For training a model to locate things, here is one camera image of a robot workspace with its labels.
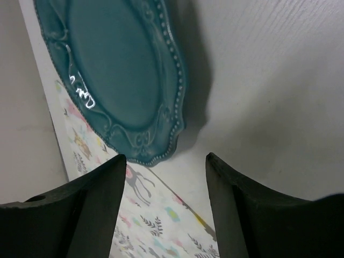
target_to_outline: pink flower print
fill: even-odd
[[[177,195],[172,195],[172,199],[173,199],[175,202],[177,202],[177,203],[183,205],[183,201],[182,201],[182,199],[181,199],[179,196],[177,196]]]
[[[127,178],[132,178],[133,177],[133,173],[130,171],[130,168],[127,166],[127,169],[125,170],[125,176]]]
[[[86,119],[81,115],[81,113],[79,112],[79,110],[76,108],[76,106],[73,104],[72,101],[70,101],[69,99],[66,99],[67,102],[67,111],[69,114],[72,114],[73,116],[77,117],[78,119],[81,119],[87,127],[87,131],[91,132],[92,128],[90,127],[90,125],[87,123]]]
[[[133,198],[128,197],[128,200],[129,200],[129,202],[131,202],[132,204],[136,204],[136,201],[135,201]]]
[[[131,223],[127,220],[127,218],[121,216],[120,214],[118,216],[121,219],[121,221],[123,221],[128,226],[128,228],[131,227]]]
[[[173,243],[183,248],[183,244],[178,239],[173,240]]]

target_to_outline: deer illustration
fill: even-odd
[[[92,156],[91,151],[87,144],[82,140],[82,138],[77,134],[77,132],[74,130],[74,142],[78,145],[81,152],[85,155],[85,157],[90,160],[90,156]]]
[[[149,206],[151,203],[146,200],[142,194],[140,193],[139,191],[139,188],[137,186],[137,183],[140,182],[142,187],[146,190],[147,194],[148,194],[148,197],[151,198],[152,194],[151,192],[145,187],[144,183],[142,182],[142,180],[140,179],[140,177],[142,177],[143,180],[151,183],[154,187],[155,187],[155,184],[145,178],[144,176],[142,176],[142,174],[140,172],[136,172],[134,169],[132,169],[129,165],[127,165],[127,169],[126,169],[126,182],[130,185],[130,187],[134,190],[134,193],[136,194],[136,196],[138,197],[138,199],[140,201],[142,201],[144,204],[146,204],[147,206]]]

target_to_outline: patterned paper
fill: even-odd
[[[117,155],[94,133],[55,82],[64,113],[68,141],[79,175],[84,175]],[[113,248],[134,257],[219,257],[214,231],[152,170],[127,165]]]

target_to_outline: gray surface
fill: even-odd
[[[67,182],[18,1],[0,1],[0,203]]]

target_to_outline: teal plate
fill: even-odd
[[[92,129],[131,162],[169,158],[185,128],[186,68],[163,0],[35,0],[60,79]]]

